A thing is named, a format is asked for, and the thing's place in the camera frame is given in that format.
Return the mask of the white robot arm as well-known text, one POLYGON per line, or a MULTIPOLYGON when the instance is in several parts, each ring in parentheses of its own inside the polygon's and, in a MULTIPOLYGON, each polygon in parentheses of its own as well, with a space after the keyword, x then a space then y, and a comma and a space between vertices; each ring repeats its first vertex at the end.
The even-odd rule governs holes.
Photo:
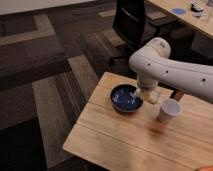
POLYGON ((138 87, 152 92, 161 82, 213 104, 213 66, 171 60, 170 53, 169 43, 155 37, 131 55, 138 87))

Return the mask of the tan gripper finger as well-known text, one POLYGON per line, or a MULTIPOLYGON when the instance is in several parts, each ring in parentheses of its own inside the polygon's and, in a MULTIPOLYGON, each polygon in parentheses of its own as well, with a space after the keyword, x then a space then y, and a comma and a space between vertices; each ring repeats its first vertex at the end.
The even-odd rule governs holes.
POLYGON ((153 92, 150 95, 148 102, 151 104, 156 104, 159 98, 160 98, 160 92, 153 92))
POLYGON ((136 90, 134 91, 133 95, 135 97, 139 97, 141 96, 141 89, 140 88, 136 88, 136 90))

